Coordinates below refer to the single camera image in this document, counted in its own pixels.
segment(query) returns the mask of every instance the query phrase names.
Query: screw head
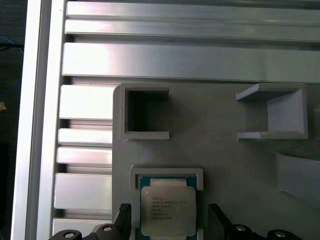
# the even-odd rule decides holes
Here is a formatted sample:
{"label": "screw head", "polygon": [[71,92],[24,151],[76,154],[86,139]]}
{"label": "screw head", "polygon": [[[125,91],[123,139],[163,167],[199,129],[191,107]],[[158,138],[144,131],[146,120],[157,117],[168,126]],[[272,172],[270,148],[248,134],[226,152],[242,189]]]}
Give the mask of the screw head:
{"label": "screw head", "polygon": [[237,229],[238,231],[245,231],[246,230],[246,228],[242,225],[236,226],[235,229]]}
{"label": "screw head", "polygon": [[112,227],[110,227],[110,226],[106,226],[105,228],[103,228],[103,231],[111,231],[111,229],[112,229]]}
{"label": "screw head", "polygon": [[285,237],[286,237],[285,233],[282,232],[282,231],[276,231],[276,232],[274,233],[274,235],[276,235],[276,236],[279,237],[279,238],[285,238]]}
{"label": "screw head", "polygon": [[65,234],[64,237],[65,237],[66,239],[68,239],[68,238],[72,238],[74,235],[75,235],[75,234],[74,234],[73,232],[69,232],[69,233]]}

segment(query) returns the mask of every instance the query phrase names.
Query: metal bar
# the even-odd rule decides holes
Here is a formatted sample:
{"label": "metal bar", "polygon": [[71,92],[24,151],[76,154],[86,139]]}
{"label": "metal bar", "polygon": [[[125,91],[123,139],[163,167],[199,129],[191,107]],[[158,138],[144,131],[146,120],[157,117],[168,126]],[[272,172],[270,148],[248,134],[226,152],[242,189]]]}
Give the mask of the metal bar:
{"label": "metal bar", "polygon": [[317,25],[243,24],[203,21],[67,19],[65,33],[76,35],[167,36],[235,40],[315,42]]}
{"label": "metal bar", "polygon": [[111,211],[111,188],[110,175],[58,173],[55,180],[54,207]]}
{"label": "metal bar", "polygon": [[62,73],[66,76],[320,83],[319,63],[318,51],[66,43]]}
{"label": "metal bar", "polygon": [[70,1],[66,14],[70,19],[211,20],[224,23],[297,26],[320,23],[317,10],[187,4]]}
{"label": "metal bar", "polygon": [[59,164],[99,164],[112,165],[112,148],[72,147],[58,148],[56,161]]}
{"label": "metal bar", "polygon": [[51,6],[51,24],[45,88],[41,173],[39,187],[38,223],[36,239],[49,239],[54,215],[54,182],[59,121],[59,94],[62,85],[61,61],[65,41],[65,0],[54,0]]}
{"label": "metal bar", "polygon": [[11,240],[36,239],[50,11],[50,0],[27,4]]}
{"label": "metal bar", "polygon": [[115,86],[63,85],[61,119],[112,120]]}
{"label": "metal bar", "polygon": [[112,130],[61,128],[58,143],[63,146],[112,147]]}

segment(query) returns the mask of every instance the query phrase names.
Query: metal slot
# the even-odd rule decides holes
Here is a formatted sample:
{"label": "metal slot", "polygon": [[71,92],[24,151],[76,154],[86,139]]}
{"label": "metal slot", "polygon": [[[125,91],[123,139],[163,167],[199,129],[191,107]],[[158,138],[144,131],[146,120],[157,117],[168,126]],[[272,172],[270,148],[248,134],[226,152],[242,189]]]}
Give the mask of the metal slot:
{"label": "metal slot", "polygon": [[78,230],[82,233],[82,237],[89,235],[92,230],[102,224],[110,224],[110,220],[84,220],[84,219],[53,219],[53,235],[59,231],[72,229]]}
{"label": "metal slot", "polygon": [[212,22],[157,20],[67,19],[65,33],[74,35],[166,36],[234,40],[314,42],[320,40],[317,26],[306,27],[297,22],[243,24],[240,21]]}
{"label": "metal slot", "polygon": [[112,123],[112,120],[72,119],[68,126],[70,129],[112,130]]}
{"label": "metal slot", "polygon": [[61,119],[112,120],[115,86],[63,85]]}
{"label": "metal slot", "polygon": [[61,146],[57,151],[59,164],[112,165],[112,148]]}
{"label": "metal slot", "polygon": [[112,147],[112,130],[61,128],[58,143],[62,146]]}
{"label": "metal slot", "polygon": [[84,165],[67,165],[66,172],[68,174],[93,174],[93,175],[112,175],[111,165],[106,166],[93,166],[92,164]]}
{"label": "metal slot", "polygon": [[57,173],[54,207],[111,211],[111,190],[112,177],[109,175]]}
{"label": "metal slot", "polygon": [[319,83],[319,59],[303,50],[66,43],[62,74]]}

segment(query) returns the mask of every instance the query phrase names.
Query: gray 3d printed tray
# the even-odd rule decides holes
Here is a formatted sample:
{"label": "gray 3d printed tray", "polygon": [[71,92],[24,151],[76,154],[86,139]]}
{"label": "gray 3d printed tray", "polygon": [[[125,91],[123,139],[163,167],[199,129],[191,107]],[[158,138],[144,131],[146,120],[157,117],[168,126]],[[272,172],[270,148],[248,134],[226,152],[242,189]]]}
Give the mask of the gray 3d printed tray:
{"label": "gray 3d printed tray", "polygon": [[278,190],[276,152],[320,159],[320,142],[315,141],[313,132],[315,125],[320,124],[313,120],[315,107],[320,104],[320,85],[288,84],[294,90],[285,94],[303,89],[305,101],[298,97],[292,107],[295,103],[302,104],[300,113],[305,115],[300,120],[307,122],[299,125],[303,126],[299,129],[304,139],[239,141],[238,133],[269,131],[268,101],[236,100],[236,93],[246,91],[253,84],[172,83],[168,86],[165,101],[148,98],[143,104],[143,114],[137,114],[134,119],[144,122],[139,129],[142,132],[169,132],[166,140],[123,138],[121,88],[126,86],[114,91],[112,218],[121,203],[129,202],[137,206],[132,209],[132,222],[134,227],[139,227],[139,190],[130,190],[132,166],[201,168],[203,191],[198,195],[197,215],[201,216],[198,225],[204,228],[204,239],[210,203],[218,204],[233,223],[247,225],[262,236],[279,228],[303,239],[319,239],[320,208]]}

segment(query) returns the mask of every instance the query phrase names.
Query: gray plastic panel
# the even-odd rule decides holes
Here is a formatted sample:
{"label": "gray plastic panel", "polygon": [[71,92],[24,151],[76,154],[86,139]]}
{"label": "gray plastic panel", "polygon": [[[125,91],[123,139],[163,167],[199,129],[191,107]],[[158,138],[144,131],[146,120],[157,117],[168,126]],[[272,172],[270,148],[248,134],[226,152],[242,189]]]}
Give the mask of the gray plastic panel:
{"label": "gray plastic panel", "polygon": [[[251,84],[169,84],[170,101],[153,120],[169,129],[168,141],[125,141],[120,138],[120,88],[113,98],[112,218],[122,202],[139,201],[130,191],[132,165],[149,168],[202,168],[204,190],[197,203],[199,226],[206,225],[209,203],[217,203],[234,223],[266,236],[279,228],[303,239],[320,238],[320,208],[278,191],[276,152],[320,157],[316,141],[240,141],[237,132],[264,128],[262,114],[252,121],[250,106],[235,99]],[[320,86],[307,85],[307,108],[320,103]],[[139,226],[139,211],[132,223]]]}
{"label": "gray plastic panel", "polygon": [[320,207],[320,161],[277,154],[278,190]]}

